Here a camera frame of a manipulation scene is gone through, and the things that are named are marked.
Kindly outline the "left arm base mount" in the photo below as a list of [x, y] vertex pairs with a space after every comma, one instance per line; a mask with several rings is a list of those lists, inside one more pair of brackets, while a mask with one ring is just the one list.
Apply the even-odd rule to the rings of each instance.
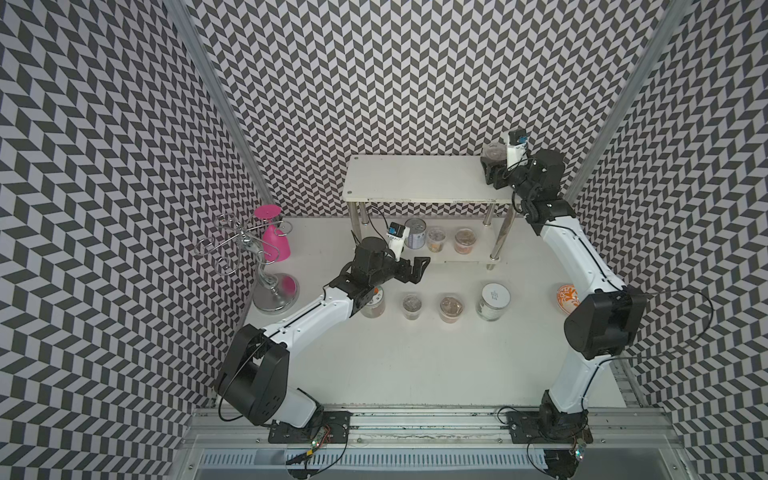
[[344, 444], [349, 437], [352, 412], [347, 410], [318, 411], [301, 428], [287, 422], [273, 421], [269, 428], [269, 444], [308, 445], [310, 441], [328, 427], [330, 432], [325, 444]]

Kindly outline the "clear tub brown seeds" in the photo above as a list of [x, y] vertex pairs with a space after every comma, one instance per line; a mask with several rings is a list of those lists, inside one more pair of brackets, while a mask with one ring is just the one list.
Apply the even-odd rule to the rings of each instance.
[[403, 297], [401, 307], [404, 317], [408, 320], [414, 321], [417, 320], [421, 315], [423, 302], [418, 294], [408, 293]]

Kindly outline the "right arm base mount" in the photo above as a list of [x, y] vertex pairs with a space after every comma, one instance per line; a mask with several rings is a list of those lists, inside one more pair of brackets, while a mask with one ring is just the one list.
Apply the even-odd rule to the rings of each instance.
[[594, 437], [588, 423], [588, 411], [560, 412], [546, 390], [537, 409], [502, 406], [497, 419], [506, 427], [513, 444], [591, 444]]

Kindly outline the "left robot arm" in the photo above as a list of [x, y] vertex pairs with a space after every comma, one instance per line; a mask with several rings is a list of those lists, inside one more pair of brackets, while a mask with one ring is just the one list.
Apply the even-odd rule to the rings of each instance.
[[320, 404], [288, 387], [291, 359], [362, 310], [384, 283], [419, 283], [430, 262], [428, 256], [402, 258], [384, 240], [364, 238], [353, 259], [312, 303], [276, 323], [237, 331], [215, 382], [221, 401], [255, 426], [277, 421], [307, 427]]

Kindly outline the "tomato lid red jar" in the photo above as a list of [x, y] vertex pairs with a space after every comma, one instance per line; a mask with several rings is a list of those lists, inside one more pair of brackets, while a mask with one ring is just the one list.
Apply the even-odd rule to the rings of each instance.
[[360, 313], [367, 318], [378, 318], [386, 309], [385, 292], [382, 287], [376, 287], [374, 295], [369, 302], [361, 309]]

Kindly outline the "red tub clear lid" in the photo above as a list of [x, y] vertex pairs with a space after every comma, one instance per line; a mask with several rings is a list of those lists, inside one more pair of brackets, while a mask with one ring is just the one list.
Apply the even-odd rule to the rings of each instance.
[[506, 170], [507, 148], [499, 142], [486, 143], [482, 147], [480, 160], [486, 181], [490, 182], [496, 173]]
[[446, 324], [456, 323], [464, 313], [464, 304], [456, 296], [446, 295], [439, 302], [439, 316]]

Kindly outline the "white lid green label jar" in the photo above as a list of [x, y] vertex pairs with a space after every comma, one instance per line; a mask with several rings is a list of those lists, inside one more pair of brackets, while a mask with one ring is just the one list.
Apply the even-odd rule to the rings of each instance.
[[488, 283], [483, 286], [477, 303], [478, 315], [486, 321], [496, 321], [501, 318], [511, 301], [508, 288], [499, 283]]

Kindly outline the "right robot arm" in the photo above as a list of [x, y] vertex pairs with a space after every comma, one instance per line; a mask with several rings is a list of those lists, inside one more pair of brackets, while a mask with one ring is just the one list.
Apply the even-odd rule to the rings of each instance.
[[487, 184], [510, 186], [512, 214], [523, 216], [553, 251], [579, 298], [564, 322], [570, 350], [553, 386], [546, 390], [532, 425], [518, 428], [524, 441], [566, 442], [588, 426], [587, 396], [601, 368], [635, 340], [647, 300], [626, 286], [587, 239], [571, 204], [560, 192], [564, 156], [509, 146], [506, 155], [481, 159]]

